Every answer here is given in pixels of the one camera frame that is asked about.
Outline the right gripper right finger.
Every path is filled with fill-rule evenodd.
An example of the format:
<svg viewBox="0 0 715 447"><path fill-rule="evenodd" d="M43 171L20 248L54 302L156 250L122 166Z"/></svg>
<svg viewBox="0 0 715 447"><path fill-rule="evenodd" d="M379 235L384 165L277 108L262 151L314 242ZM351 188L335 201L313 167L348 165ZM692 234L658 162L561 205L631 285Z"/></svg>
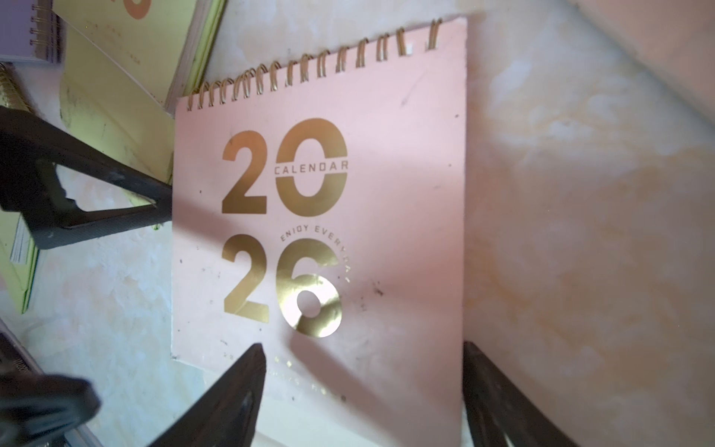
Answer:
<svg viewBox="0 0 715 447"><path fill-rule="evenodd" d="M476 446L574 446L474 343L463 344L463 398Z"/></svg>

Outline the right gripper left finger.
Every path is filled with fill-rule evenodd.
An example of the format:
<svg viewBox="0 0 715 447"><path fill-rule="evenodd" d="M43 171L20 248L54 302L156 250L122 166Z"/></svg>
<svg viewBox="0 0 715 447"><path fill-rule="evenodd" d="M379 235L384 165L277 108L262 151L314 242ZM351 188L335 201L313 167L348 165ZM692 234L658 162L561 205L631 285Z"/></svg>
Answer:
<svg viewBox="0 0 715 447"><path fill-rule="evenodd" d="M250 446L265 381L266 355L254 344L152 445Z"/></svg>

